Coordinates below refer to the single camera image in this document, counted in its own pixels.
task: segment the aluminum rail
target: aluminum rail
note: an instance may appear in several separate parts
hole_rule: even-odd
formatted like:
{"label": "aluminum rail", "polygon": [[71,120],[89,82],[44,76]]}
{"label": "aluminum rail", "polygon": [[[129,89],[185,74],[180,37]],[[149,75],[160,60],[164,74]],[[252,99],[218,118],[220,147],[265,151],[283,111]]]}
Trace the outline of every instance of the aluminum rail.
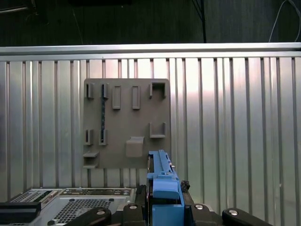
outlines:
{"label": "aluminum rail", "polygon": [[174,53],[174,52],[262,52],[301,51],[301,43],[224,43],[224,44],[139,44],[0,47],[0,56],[16,55],[74,55],[120,53]]}

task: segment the gray pegboard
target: gray pegboard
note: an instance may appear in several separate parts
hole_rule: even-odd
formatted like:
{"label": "gray pegboard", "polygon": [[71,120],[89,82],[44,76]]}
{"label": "gray pegboard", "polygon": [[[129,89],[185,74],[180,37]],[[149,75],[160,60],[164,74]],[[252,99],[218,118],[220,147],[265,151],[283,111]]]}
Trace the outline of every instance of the gray pegboard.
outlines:
{"label": "gray pegboard", "polygon": [[168,80],[86,79],[84,92],[85,168],[146,168],[158,149],[171,156]]}

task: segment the metal panel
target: metal panel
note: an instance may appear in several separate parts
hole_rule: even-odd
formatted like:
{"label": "metal panel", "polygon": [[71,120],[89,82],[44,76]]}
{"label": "metal panel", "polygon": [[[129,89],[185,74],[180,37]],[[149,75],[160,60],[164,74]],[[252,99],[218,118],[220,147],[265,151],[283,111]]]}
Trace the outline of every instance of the metal panel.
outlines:
{"label": "metal panel", "polygon": [[252,214],[264,219],[265,206],[264,193],[264,161],[263,149],[263,121],[262,121],[262,85],[261,85],[261,60],[250,58],[248,60],[249,74],[249,102],[250,102],[250,163],[252,184]]}
{"label": "metal panel", "polygon": [[224,109],[224,74],[223,74],[223,59],[216,59],[216,73],[217,73],[217,111],[218,111],[218,150],[219,150],[219,176],[220,176],[220,200],[219,200],[219,210],[220,212],[227,208],[227,164],[225,159],[227,158],[226,154],[226,137],[225,137],[225,109]]}
{"label": "metal panel", "polygon": [[81,62],[80,61],[74,61],[73,64],[71,64],[71,146],[72,146],[72,180],[74,181],[74,184],[72,186],[80,187],[84,186],[81,182],[81,166],[83,163],[82,158],[82,146],[83,144],[83,136],[82,136],[82,103],[83,103],[83,88],[81,87],[81,84],[83,84],[84,80],[86,78],[86,73],[81,73]]}
{"label": "metal panel", "polygon": [[9,64],[9,140],[10,140],[10,194],[12,197],[24,188],[23,155],[23,63]]}
{"label": "metal panel", "polygon": [[247,118],[246,68],[244,58],[233,59],[234,150],[236,206],[250,210],[249,141]]}
{"label": "metal panel", "polygon": [[8,103],[9,96],[7,93],[7,66],[6,62],[0,62],[0,202],[4,202],[10,197],[8,187],[8,179],[10,178],[10,171],[8,171],[8,145],[7,142],[7,122],[8,122]]}
{"label": "metal panel", "polygon": [[144,184],[146,169],[82,168],[82,84],[168,78],[171,158],[195,202],[217,212],[236,206],[276,226],[300,224],[300,48],[0,48],[0,199],[30,186]]}
{"label": "metal panel", "polygon": [[[295,159],[295,162],[297,163],[298,166],[298,177],[296,178],[297,180],[297,186],[299,186],[299,190],[297,190],[298,197],[300,199],[300,188],[301,188],[301,57],[295,59],[295,94],[296,94],[296,123],[295,126],[297,126],[297,147],[295,147],[295,152],[297,151],[297,158]],[[297,203],[297,215],[301,216],[301,203],[299,200],[299,203]]]}
{"label": "metal panel", "polygon": [[72,184],[71,154],[71,70],[70,61],[57,62],[57,151],[58,184]]}
{"label": "metal panel", "polygon": [[56,162],[56,138],[55,134],[55,96],[56,78],[54,61],[43,61],[41,65],[41,130],[42,144],[42,186],[55,187],[57,184],[56,174],[58,171]]}
{"label": "metal panel", "polygon": [[180,178],[188,178],[187,169],[187,130],[186,130],[186,82],[185,82],[185,64],[182,59],[176,60],[176,99],[177,110],[177,136],[176,139],[178,147],[178,161],[177,173]]}
{"label": "metal panel", "polygon": [[280,58],[280,113],[281,113],[281,162],[283,215],[285,225],[296,222],[295,149],[293,124],[293,75],[292,59]]}
{"label": "metal panel", "polygon": [[280,200],[280,191],[282,190],[281,179],[280,179],[280,147],[279,147],[279,133],[281,128],[279,127],[279,112],[278,112],[278,98],[280,95],[279,90],[279,61],[275,57],[270,59],[270,83],[271,83],[271,140],[272,140],[272,156],[273,156],[273,190],[274,190],[274,201],[275,210],[274,218],[275,224],[283,225],[283,202]]}
{"label": "metal panel", "polygon": [[186,59],[187,166],[190,194],[195,202],[204,201],[203,150],[201,144],[200,90],[198,59]]}
{"label": "metal panel", "polygon": [[81,60],[80,61],[80,70],[79,70],[79,73],[80,73],[80,79],[79,79],[79,98],[80,98],[80,106],[79,106],[79,109],[80,109],[80,115],[79,115],[79,118],[80,118],[80,127],[81,127],[81,131],[80,131],[80,137],[75,137],[75,139],[79,139],[81,144],[80,144],[80,147],[79,147],[79,151],[80,153],[76,153],[80,156],[80,159],[81,159],[81,164],[79,165],[80,166],[80,171],[81,171],[81,186],[82,187],[88,187],[88,173],[87,173],[87,169],[83,169],[82,168],[82,164],[83,164],[83,159],[82,159],[82,154],[83,154],[83,117],[84,117],[84,87],[82,84],[84,84],[84,81],[85,79],[88,77],[89,75],[89,72],[87,72],[87,62],[86,60]]}
{"label": "metal panel", "polygon": [[216,63],[212,58],[203,58],[201,61],[202,75],[202,115],[203,115],[203,168],[204,168],[204,203],[219,212],[218,184],[218,157],[217,121],[215,108]]}
{"label": "metal panel", "polygon": [[42,155],[40,151],[42,150],[40,146],[40,134],[41,129],[41,92],[40,92],[40,80],[41,80],[41,64],[38,61],[32,62],[32,140],[33,140],[33,150],[32,150],[32,164],[34,166],[34,171],[32,172],[32,187],[42,186]]}
{"label": "metal panel", "polygon": [[227,174],[227,207],[236,206],[235,193],[235,153],[234,153],[234,100],[233,100],[233,62],[229,58],[224,59],[224,124],[225,130],[221,137],[225,137],[226,174]]}
{"label": "metal panel", "polygon": [[33,171],[33,137],[32,137],[32,62],[25,63],[25,140],[26,140],[26,189],[31,188],[33,184],[32,171]]}

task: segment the dark ceiling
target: dark ceiling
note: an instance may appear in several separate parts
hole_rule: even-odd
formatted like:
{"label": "dark ceiling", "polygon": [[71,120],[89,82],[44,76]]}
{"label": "dark ceiling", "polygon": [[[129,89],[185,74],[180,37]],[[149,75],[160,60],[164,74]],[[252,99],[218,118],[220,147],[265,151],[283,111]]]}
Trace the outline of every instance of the dark ceiling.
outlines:
{"label": "dark ceiling", "polygon": [[[295,2],[301,8],[301,1]],[[208,42],[267,42],[281,3],[204,0]],[[94,7],[75,7],[68,0],[36,4],[41,16],[31,10],[0,15],[0,46],[203,42],[192,0],[132,0]],[[285,4],[272,41],[293,41],[297,30],[298,17]]]}

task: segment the black wire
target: black wire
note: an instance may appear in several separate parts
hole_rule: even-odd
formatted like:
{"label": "black wire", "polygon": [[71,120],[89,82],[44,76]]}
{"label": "black wire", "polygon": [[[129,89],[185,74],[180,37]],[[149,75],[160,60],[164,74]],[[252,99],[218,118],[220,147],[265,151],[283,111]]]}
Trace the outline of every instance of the black wire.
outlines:
{"label": "black wire", "polygon": [[193,3],[194,8],[196,9],[196,11],[197,11],[197,13],[198,13],[198,16],[199,16],[200,20],[202,21],[202,16],[201,16],[201,14],[200,14],[200,12],[202,12],[202,10],[200,9],[199,4],[197,3],[197,5],[198,5],[198,7],[197,7],[197,5],[196,5],[196,3],[194,2],[194,0],[192,0],[192,3]]}
{"label": "black wire", "polygon": [[204,43],[207,43],[207,38],[206,38],[206,24],[205,24],[205,8],[204,8],[204,0],[200,0],[201,1],[201,7],[202,7],[202,26],[203,26],[203,39],[204,39]]}
{"label": "black wire", "polygon": [[194,8],[196,9],[198,16],[202,22],[202,27],[203,27],[203,40],[204,43],[207,43],[207,38],[206,38],[206,25],[205,25],[205,12],[204,12],[204,0],[200,0],[201,1],[201,7],[198,3],[198,0],[192,0],[192,3],[194,5]]}

